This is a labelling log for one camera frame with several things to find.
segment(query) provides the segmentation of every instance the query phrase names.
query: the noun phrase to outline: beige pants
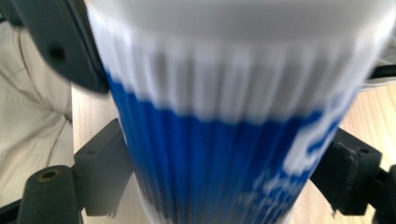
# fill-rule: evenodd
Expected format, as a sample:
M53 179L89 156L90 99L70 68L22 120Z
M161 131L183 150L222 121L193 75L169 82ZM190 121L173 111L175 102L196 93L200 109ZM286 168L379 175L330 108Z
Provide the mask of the beige pants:
M72 165L70 83L42 60L28 33L0 23L0 206L22 196L26 179Z

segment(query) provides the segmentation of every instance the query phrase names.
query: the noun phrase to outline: blue and white cup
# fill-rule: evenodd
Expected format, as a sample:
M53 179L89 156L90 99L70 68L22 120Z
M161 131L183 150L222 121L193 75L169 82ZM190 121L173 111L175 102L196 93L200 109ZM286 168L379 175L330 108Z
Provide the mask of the blue and white cup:
M279 223L394 21L391 0L91 0L153 223Z

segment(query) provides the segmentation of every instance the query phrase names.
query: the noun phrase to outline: light wood surface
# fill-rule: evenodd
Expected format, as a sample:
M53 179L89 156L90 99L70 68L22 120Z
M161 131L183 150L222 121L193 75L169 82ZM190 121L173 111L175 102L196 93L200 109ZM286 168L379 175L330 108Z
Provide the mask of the light wood surface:
M111 96L99 96L73 88L75 150L80 149L117 116ZM396 83L359 93L341 127L383 152L381 167L396 164ZM131 178L120 203L118 215L84 217L84 223L149 223L140 205L135 177ZM294 205L290 224L364 224L374 214L369 207L364 217L344 217L333 213L318 189L308 182Z

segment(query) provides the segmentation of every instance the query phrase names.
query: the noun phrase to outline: paper cup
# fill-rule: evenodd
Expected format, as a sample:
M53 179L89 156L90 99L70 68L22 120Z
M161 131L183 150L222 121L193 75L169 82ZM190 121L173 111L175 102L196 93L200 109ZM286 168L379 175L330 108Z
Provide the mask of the paper cup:
M153 223L278 223L393 22L391 1L106 1L89 17Z

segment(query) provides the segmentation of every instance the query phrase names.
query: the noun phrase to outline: wood grain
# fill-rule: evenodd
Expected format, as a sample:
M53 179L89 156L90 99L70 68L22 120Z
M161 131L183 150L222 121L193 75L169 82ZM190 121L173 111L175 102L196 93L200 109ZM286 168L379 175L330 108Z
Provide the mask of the wood grain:
M396 164L396 83L359 93L341 127L383 152L381 167ZM75 150L80 149L117 116L111 96L100 96L73 88ZM84 217L84 223L149 223L140 205L135 178L131 179L116 218ZM333 213L318 189L308 182L298 198L290 224L364 224L374 214L369 207L363 217Z

